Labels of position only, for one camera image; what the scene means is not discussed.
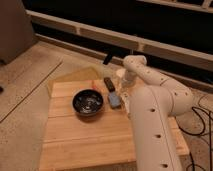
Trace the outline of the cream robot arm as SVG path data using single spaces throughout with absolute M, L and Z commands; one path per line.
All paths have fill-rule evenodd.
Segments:
M 145 82 L 134 88 L 129 98 L 137 170 L 182 171 L 168 117 L 181 115 L 192 107 L 192 91 L 148 67 L 143 55 L 126 56 L 123 66 L 122 88 L 133 86 L 137 77 Z

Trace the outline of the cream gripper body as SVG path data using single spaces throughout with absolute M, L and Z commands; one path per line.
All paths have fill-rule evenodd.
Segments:
M 121 89 L 132 87 L 135 84 L 135 74 L 127 69 L 118 69 L 116 75 L 119 78 Z

